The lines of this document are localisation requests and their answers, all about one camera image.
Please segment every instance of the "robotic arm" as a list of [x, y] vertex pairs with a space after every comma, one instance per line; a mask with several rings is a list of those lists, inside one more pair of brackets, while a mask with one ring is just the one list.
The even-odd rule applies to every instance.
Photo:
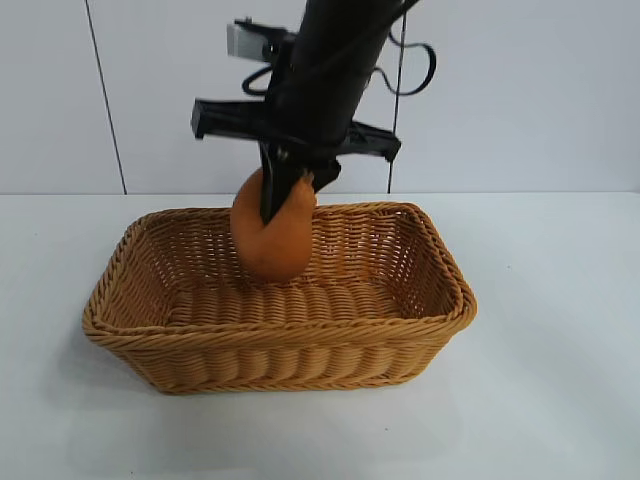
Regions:
[[[228, 26], [230, 55], [266, 63], [242, 84], [246, 94], [263, 100], [196, 99], [191, 126], [198, 139], [219, 135], [259, 143], [265, 224], [306, 172], [313, 172], [316, 192], [334, 181], [339, 155], [394, 160], [400, 141], [392, 132], [352, 119], [391, 25], [418, 1], [307, 0], [297, 34], [249, 19]], [[435, 55], [430, 47], [428, 52], [432, 77]], [[268, 88], [253, 89], [268, 73]]]

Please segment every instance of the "cable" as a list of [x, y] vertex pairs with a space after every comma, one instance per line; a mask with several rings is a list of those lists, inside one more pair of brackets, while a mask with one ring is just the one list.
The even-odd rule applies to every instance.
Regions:
[[[272, 66], [268, 66], [265, 67], [261, 70], [258, 70], [257, 72], [253, 73], [252, 75], [250, 75], [249, 77], [247, 77], [244, 82], [242, 82], [242, 90], [250, 96], [254, 96], [254, 97], [259, 97], [259, 96], [265, 96], [267, 94], [267, 90], [269, 91], [270, 94], [275, 94], [277, 92], [281, 92], [283, 90], [290, 90], [293, 88], [297, 88], [300, 87], [301, 85], [308, 83], [309, 81], [311, 81], [314, 77], [316, 77], [317, 75], [322, 75], [323, 73], [326, 73], [327, 71], [331, 70], [331, 68], [335, 67], [340, 61], [344, 60], [345, 58], [347, 58], [347, 56], [353, 51], [355, 50], [361, 43], [364, 43], [366, 41], [368, 41], [371, 37], [374, 37], [375, 35], [378, 34], [378, 32], [380, 30], [384, 30], [387, 28], [390, 28], [391, 25], [393, 25], [395, 23], [396, 20], [398, 20], [400, 17], [402, 17], [403, 15], [405, 15], [411, 8], [413, 8], [420, 0], [404, 0], [402, 2], [402, 4], [397, 7], [387, 18], [385, 18], [384, 20], [381, 20], [380, 22], [374, 24], [372, 27], [370, 27], [368, 30], [365, 30], [365, 32], [360, 35], [359, 37], [357, 37], [356, 39], [354, 39], [351, 43], [349, 43], [346, 47], [344, 47], [342, 50], [339, 50], [338, 52], [334, 53], [331, 57], [329, 57], [327, 60], [325, 60], [323, 63], [321, 63], [320, 65], [317, 65], [309, 70], [307, 70], [304, 74], [300, 75], [299, 77], [293, 79], [293, 80], [289, 80], [289, 81], [285, 81], [283, 83], [280, 83], [279, 85], [273, 86], [269, 89], [266, 90], [254, 90], [251, 88], [251, 83], [253, 83], [255, 80], [257, 80], [258, 78], [260, 78], [261, 76], [267, 74], [268, 72], [270, 72], [271, 70], [273, 70]], [[395, 38], [393, 36], [391, 36], [391, 38], [393, 39], [392, 41], [397, 42], [397, 40], [395, 40]], [[429, 47], [427, 45], [428, 49], [427, 49], [427, 53], [429, 53], [429, 58], [435, 58], [435, 52], [433, 52], [433, 49], [431, 49], [431, 47]], [[430, 60], [430, 70], [431, 70], [431, 63], [433, 63], [433, 65], [435, 66], [435, 62], [432, 62]], [[390, 86], [390, 82], [388, 81], [388, 78], [386, 78], [386, 74], [383, 71], [380, 71], [380, 73], [382, 73], [383, 77], [385, 77], [385, 80], [387, 82], [387, 86], [393, 91], [393, 88]], [[422, 86], [422, 90], [424, 90], [424, 88], [428, 85], [428, 83], [431, 81], [431, 78], [428, 79], [428, 81], [426, 82], [426, 84], [424, 86]]]
[[[393, 37], [391, 33], [392, 31], [393, 30], [389, 30], [389, 35], [391, 37]], [[398, 114], [400, 112], [400, 95], [398, 94], [398, 91], [400, 90], [400, 86], [402, 84], [402, 66], [404, 65], [404, 44], [407, 38], [407, 14], [406, 13], [402, 16], [402, 31], [400, 35], [401, 35], [400, 36], [400, 57], [398, 58], [398, 84], [397, 84], [398, 87], [396, 88], [396, 93], [394, 94], [396, 98], [395, 98], [395, 103], [393, 108], [393, 134], [394, 135], [398, 130]], [[391, 87], [391, 85], [389, 85], [388, 79], [387, 79], [387, 87]], [[389, 162], [389, 178], [387, 180], [387, 194], [391, 194], [391, 182], [393, 181], [393, 164], [394, 163], [395, 162], [393, 160]]]
[[382, 68], [376, 67], [376, 68], [373, 69], [373, 71], [374, 72], [378, 72], [378, 73], [380, 73], [380, 75], [382, 75], [384, 83], [387, 84], [387, 88], [394, 95], [397, 95], [397, 96], [400, 96], [400, 97], [410, 97], [411, 95], [416, 95], [416, 94], [422, 92], [431, 83], [431, 80], [433, 80], [433, 76], [436, 73], [437, 57], [436, 57], [435, 50], [433, 48], [431, 48], [431, 46], [426, 44], [426, 43], [403, 43], [401, 41], [398, 41], [393, 36], [393, 33], [391, 33], [391, 32], [389, 32], [389, 39], [391, 40], [391, 42], [394, 45], [396, 45], [397, 47], [400, 47], [402, 49], [423, 48], [427, 52], [427, 56], [429, 57], [429, 68], [427, 69], [427, 74], [425, 75], [424, 80], [422, 81], [422, 83], [420, 85], [418, 85], [416, 88], [414, 88], [413, 90], [409, 90], [408, 92], [399, 92], [397, 88], [393, 88], [393, 86], [391, 85], [391, 82], [389, 81], [389, 77], [387, 76], [386, 72], [384, 70], [382, 70]]
[[292, 88], [297, 88], [300, 85], [303, 85], [310, 80], [312, 80], [317, 75], [322, 75], [323, 73], [331, 70], [331, 68], [335, 67], [340, 61], [346, 59], [348, 55], [355, 50], [361, 43], [370, 40], [372, 37], [378, 34], [380, 30], [385, 30], [396, 20], [402, 17], [405, 13], [407, 13], [412, 7], [414, 7], [420, 0], [405, 0], [399, 7], [397, 7], [387, 18], [381, 20], [380, 22], [374, 24], [368, 30], [366, 30], [362, 35], [357, 37], [351, 43], [349, 43], [342, 50], [334, 53], [331, 57], [325, 60], [320, 65], [317, 65], [309, 70], [307, 70], [304, 74], [299, 77], [289, 80], [288, 82], [283, 82], [279, 85], [272, 87], [269, 90], [269, 93], [276, 93], [282, 90], [288, 90]]
[[267, 89], [256, 90], [251, 88], [251, 84], [258, 80], [260, 77], [265, 76], [267, 73], [273, 70], [273, 65], [267, 65], [261, 68], [255, 73], [252, 73], [242, 82], [242, 91], [251, 97], [264, 97], [267, 94]]

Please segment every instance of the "wicker basket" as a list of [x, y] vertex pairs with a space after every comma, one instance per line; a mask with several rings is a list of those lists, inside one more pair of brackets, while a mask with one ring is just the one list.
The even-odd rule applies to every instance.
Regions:
[[89, 339], [162, 392], [402, 383], [475, 316], [471, 290], [414, 205], [317, 208], [313, 258], [288, 284], [243, 271], [229, 213], [135, 222], [84, 311]]

